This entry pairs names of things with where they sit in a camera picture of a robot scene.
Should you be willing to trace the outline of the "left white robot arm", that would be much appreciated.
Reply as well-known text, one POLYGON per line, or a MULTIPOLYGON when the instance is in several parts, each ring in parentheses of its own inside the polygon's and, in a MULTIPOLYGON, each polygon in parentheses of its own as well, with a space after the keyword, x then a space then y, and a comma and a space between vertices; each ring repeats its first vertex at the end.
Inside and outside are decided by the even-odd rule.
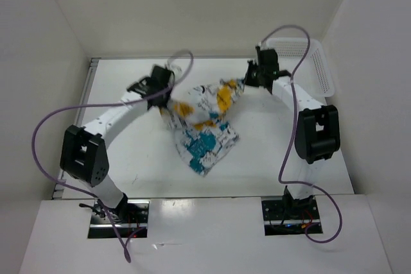
POLYGON ((113 222, 128 219, 133 211, 128 197, 109 176, 107 149, 134 120, 151 107, 164 107, 171 94, 175 73, 170 67, 154 65, 151 75, 131 84, 121 99, 85 126, 72 125, 64 133, 60 167, 79 180, 106 206, 113 222))

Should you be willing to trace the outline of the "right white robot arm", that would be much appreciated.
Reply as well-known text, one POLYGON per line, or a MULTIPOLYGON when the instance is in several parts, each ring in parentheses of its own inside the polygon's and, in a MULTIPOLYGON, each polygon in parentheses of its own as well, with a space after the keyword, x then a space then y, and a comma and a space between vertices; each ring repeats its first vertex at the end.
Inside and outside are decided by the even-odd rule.
POLYGON ((279 172, 284 193, 275 207, 267 207, 265 217, 304 218, 319 188, 320 169, 340 148, 338 110, 295 84, 295 73, 280 69, 275 49, 256 46, 256 53, 256 60, 249 61, 245 84, 265 88, 293 113, 292 135, 279 172))

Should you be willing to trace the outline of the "colourful printed shorts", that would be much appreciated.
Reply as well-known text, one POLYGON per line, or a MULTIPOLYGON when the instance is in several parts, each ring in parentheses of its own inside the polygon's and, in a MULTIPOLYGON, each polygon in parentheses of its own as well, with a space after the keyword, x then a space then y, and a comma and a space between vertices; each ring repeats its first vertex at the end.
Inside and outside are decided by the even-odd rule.
POLYGON ((196 174, 206 176, 239 140, 225 116, 244 88, 244 80, 237 78, 199 85, 184 100, 170 99, 160 109, 180 158, 196 174))

